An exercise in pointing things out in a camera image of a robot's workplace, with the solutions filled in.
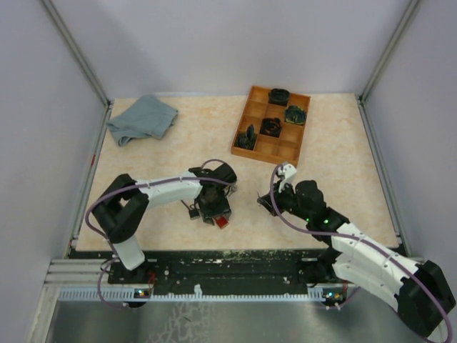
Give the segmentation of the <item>red cable lock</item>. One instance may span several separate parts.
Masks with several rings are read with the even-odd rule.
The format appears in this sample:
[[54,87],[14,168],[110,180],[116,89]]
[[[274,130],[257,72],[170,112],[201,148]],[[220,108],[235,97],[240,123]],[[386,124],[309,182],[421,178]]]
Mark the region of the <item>red cable lock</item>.
[[224,229],[229,225],[228,219],[224,216],[214,218],[214,223],[219,229]]

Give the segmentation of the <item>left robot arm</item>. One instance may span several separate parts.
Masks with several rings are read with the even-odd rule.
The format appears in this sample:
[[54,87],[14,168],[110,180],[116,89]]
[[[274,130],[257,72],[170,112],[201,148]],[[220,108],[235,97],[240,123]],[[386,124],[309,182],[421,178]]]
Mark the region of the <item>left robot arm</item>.
[[228,197],[235,191],[236,182],[236,172],[224,162],[214,170],[202,165],[172,178],[136,180],[121,174],[89,207],[85,222],[107,240],[124,266],[124,276],[138,284],[149,274],[135,236],[146,210],[193,200],[194,204],[188,207],[191,219],[201,218],[222,228],[231,215]]

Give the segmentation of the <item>black cable lock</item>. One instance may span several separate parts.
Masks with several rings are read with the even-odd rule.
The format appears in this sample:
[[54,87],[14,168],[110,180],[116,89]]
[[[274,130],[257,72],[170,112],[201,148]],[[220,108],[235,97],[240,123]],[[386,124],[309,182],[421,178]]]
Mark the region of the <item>black cable lock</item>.
[[181,200],[181,203],[188,210],[190,220],[195,220],[195,219],[198,219],[200,217],[200,212],[194,205],[192,205],[192,204],[189,205],[184,200]]

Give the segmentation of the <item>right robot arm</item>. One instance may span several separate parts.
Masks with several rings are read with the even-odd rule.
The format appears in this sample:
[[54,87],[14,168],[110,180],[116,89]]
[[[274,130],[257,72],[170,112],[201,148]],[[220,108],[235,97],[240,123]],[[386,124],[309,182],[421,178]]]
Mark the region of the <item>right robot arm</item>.
[[387,303],[413,332],[430,342],[445,327],[453,340],[448,317],[456,300],[442,269],[431,260],[420,263],[379,244],[348,218],[329,207],[314,180],[292,186],[271,185],[257,199],[272,215],[283,212],[306,221],[306,231],[328,245],[330,257],[319,264],[329,283],[346,280]]

